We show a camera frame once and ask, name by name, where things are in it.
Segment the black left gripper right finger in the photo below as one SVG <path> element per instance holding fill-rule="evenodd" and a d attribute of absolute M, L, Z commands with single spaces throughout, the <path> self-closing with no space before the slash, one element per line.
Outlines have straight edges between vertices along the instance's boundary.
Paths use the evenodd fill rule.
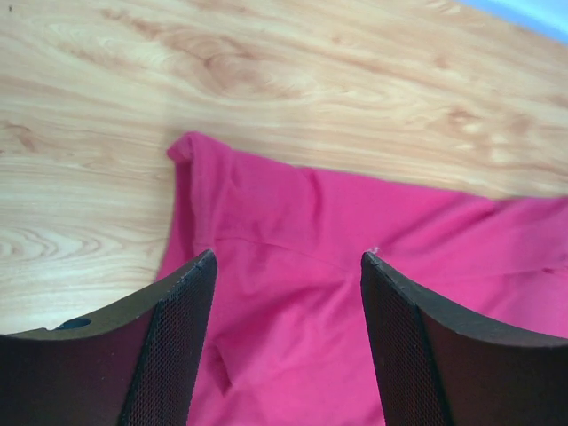
<path fill-rule="evenodd" d="M 565 425 L 567 341 L 465 308 L 372 253 L 361 295 L 388 425 Z"/>

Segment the magenta pink t shirt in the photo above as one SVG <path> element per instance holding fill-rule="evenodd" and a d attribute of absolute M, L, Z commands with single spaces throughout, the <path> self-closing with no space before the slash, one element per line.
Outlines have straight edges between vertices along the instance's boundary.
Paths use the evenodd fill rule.
<path fill-rule="evenodd" d="M 191 132 L 176 170 L 167 276 L 218 272 L 192 425 L 381 425 L 360 261 L 497 320 L 567 334 L 567 200 L 494 201 L 297 168 Z"/>

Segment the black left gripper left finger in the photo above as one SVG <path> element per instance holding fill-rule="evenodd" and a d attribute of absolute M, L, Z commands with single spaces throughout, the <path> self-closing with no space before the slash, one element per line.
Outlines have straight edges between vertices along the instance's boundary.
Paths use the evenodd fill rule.
<path fill-rule="evenodd" d="M 205 251 L 59 327 L 3 335 L 2 424 L 186 424 L 216 277 Z"/>

